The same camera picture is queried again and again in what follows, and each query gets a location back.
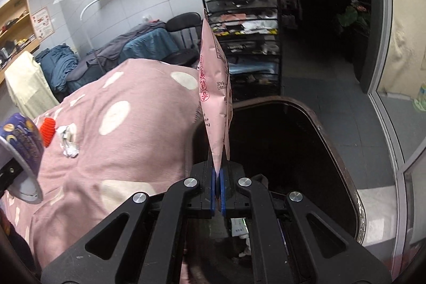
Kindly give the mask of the white curved wall rail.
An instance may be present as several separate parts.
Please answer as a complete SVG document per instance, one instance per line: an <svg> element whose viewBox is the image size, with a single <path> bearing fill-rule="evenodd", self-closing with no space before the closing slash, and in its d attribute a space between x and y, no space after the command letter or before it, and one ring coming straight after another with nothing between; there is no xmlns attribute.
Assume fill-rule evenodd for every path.
<svg viewBox="0 0 426 284"><path fill-rule="evenodd" d="M84 34L84 36L85 36L85 38L87 40L87 43L88 43L88 45L89 45L89 47L90 47L91 50L94 50L95 47L94 47L94 45L92 43L91 37L88 35L88 31L86 30L86 27L84 25L84 16L85 16L85 13L88 11L88 9L90 9L96 3L100 3L101 1L103 1L103 0L93 0L93 1L89 2L88 5L86 5L81 10L80 15L79 15L79 21L81 22L81 28L82 28L83 34Z"/></svg>

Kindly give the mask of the purple instant noodle cup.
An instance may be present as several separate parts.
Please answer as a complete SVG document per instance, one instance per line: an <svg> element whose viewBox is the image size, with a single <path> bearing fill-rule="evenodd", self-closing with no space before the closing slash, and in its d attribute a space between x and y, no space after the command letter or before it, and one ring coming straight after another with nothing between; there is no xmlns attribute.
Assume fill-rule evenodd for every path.
<svg viewBox="0 0 426 284"><path fill-rule="evenodd" d="M1 168L12 158L23 168L6 192L29 204L42 202L38 173L43 152L40 131L28 117L17 112L1 125Z"/></svg>

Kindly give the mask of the wall poster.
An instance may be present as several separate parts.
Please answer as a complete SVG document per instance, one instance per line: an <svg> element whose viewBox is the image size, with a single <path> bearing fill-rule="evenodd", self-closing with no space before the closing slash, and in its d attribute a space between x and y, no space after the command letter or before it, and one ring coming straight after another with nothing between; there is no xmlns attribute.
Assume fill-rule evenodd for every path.
<svg viewBox="0 0 426 284"><path fill-rule="evenodd" d="M54 26L46 6L31 14L31 20L35 36L39 41L44 41L54 33Z"/></svg>

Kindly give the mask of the massage bed with blue cover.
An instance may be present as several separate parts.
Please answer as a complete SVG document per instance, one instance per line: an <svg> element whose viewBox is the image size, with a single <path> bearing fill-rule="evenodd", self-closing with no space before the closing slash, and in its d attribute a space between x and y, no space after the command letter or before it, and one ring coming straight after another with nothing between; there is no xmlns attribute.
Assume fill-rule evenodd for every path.
<svg viewBox="0 0 426 284"><path fill-rule="evenodd" d="M82 58L66 77L66 92L71 94L98 80L125 60L163 60L178 51L178 44L166 30L164 22L139 24Z"/></svg>

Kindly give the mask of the pink snack pouch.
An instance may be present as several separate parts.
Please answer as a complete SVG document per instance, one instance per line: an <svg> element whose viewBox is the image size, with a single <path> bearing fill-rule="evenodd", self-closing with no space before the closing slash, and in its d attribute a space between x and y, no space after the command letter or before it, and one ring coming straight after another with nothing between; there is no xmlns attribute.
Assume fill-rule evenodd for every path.
<svg viewBox="0 0 426 284"><path fill-rule="evenodd" d="M219 197L222 192L222 161L230 158L232 91L229 64L207 16L202 20L198 70L199 99L212 154L214 194Z"/></svg>

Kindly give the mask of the pile of blue towels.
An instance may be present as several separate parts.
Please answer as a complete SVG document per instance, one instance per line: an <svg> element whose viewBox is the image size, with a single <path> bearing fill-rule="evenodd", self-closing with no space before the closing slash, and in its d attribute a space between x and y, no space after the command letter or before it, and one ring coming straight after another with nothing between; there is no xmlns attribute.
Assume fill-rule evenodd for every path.
<svg viewBox="0 0 426 284"><path fill-rule="evenodd" d="M35 57L54 94L65 93L66 79L78 65L79 58L66 44L46 48Z"/></svg>

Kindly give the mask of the green bottle on floor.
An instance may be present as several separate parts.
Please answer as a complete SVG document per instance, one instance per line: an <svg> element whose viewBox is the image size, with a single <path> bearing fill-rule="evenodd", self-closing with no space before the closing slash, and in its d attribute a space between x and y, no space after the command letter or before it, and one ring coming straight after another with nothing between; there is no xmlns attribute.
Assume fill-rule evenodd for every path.
<svg viewBox="0 0 426 284"><path fill-rule="evenodd" d="M417 94L417 98L413 100L413 106L420 112L426 112L426 83L423 82Z"/></svg>

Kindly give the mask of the cream cloth on rack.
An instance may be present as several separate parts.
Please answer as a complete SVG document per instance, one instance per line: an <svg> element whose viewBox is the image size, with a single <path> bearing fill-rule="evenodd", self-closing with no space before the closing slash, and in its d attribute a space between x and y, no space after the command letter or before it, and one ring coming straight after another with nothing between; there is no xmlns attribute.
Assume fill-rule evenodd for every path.
<svg viewBox="0 0 426 284"><path fill-rule="evenodd" d="M4 76L9 96L23 115L35 119L59 104L40 64L28 51L9 65Z"/></svg>

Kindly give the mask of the black storage trolley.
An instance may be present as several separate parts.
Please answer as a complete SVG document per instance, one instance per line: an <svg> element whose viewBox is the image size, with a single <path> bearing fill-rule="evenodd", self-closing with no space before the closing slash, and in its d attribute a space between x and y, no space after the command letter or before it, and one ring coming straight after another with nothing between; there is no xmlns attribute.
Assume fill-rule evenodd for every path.
<svg viewBox="0 0 426 284"><path fill-rule="evenodd" d="M280 0L202 0L235 101L282 93Z"/></svg>

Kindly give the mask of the pink polka dot bed cover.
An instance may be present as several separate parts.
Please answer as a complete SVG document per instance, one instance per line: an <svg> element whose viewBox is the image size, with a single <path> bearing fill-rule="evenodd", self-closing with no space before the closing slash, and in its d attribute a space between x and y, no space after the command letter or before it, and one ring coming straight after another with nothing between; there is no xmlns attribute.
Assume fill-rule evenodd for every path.
<svg viewBox="0 0 426 284"><path fill-rule="evenodd" d="M32 261L48 265L133 192L164 192L186 176L198 77L194 68L129 59L47 112L79 153L66 157L55 135L38 173L43 201L4 198L10 231Z"/></svg>

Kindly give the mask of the black stool chair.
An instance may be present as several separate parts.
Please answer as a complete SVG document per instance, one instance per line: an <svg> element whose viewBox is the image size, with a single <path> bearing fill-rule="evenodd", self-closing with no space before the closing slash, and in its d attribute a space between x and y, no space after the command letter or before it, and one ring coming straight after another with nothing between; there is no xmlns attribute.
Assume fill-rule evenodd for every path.
<svg viewBox="0 0 426 284"><path fill-rule="evenodd" d="M202 36L202 18L197 12L179 14L169 19L166 30L175 39L178 51L171 53L165 63L195 68L199 62Z"/></svg>

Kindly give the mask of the potted plant with flowers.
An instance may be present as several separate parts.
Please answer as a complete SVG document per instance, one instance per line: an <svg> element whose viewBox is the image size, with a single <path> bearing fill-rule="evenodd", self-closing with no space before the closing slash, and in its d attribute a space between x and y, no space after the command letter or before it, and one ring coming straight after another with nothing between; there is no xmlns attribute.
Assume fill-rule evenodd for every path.
<svg viewBox="0 0 426 284"><path fill-rule="evenodd" d="M338 20L342 29L357 30L365 36L370 34L370 11L358 0L352 0L344 13L338 15Z"/></svg>

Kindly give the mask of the wooden shelf cabinet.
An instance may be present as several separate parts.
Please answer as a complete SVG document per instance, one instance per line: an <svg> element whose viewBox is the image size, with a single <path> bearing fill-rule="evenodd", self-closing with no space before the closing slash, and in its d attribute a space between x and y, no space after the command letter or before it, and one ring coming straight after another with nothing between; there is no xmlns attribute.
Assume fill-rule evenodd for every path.
<svg viewBox="0 0 426 284"><path fill-rule="evenodd" d="M1 7L1 84L5 71L22 51L34 53L40 47L29 0L9 0Z"/></svg>

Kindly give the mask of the brown trash bin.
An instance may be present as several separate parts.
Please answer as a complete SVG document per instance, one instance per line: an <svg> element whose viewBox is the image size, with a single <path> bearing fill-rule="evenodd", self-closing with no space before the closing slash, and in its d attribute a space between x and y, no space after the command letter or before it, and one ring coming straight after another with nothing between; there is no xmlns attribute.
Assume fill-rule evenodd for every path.
<svg viewBox="0 0 426 284"><path fill-rule="evenodd" d="M364 211L342 159L316 114L289 97L238 102L230 127L230 162L270 192L299 192L362 245ZM185 261L190 283L255 283L248 219L222 211L189 223Z"/></svg>

